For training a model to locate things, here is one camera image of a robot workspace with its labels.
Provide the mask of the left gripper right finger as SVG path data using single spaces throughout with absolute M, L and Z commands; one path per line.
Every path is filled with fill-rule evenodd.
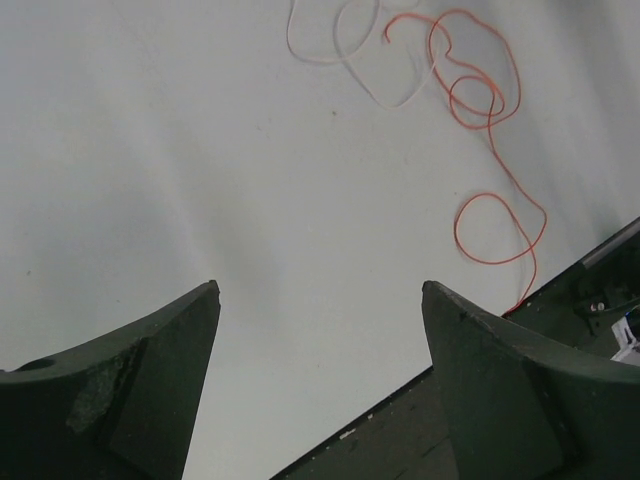
M 436 281 L 422 311 L 462 479 L 636 479 L 639 369 L 495 316 Z

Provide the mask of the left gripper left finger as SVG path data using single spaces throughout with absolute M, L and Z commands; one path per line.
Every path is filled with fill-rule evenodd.
M 2 372 L 2 478 L 181 478 L 219 295 L 206 282 L 110 333 Z

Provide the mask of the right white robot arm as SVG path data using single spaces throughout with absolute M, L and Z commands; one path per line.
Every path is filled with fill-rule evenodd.
M 639 308 L 626 313 L 612 325 L 611 330 L 618 344 L 618 351 L 611 359 L 639 367 Z

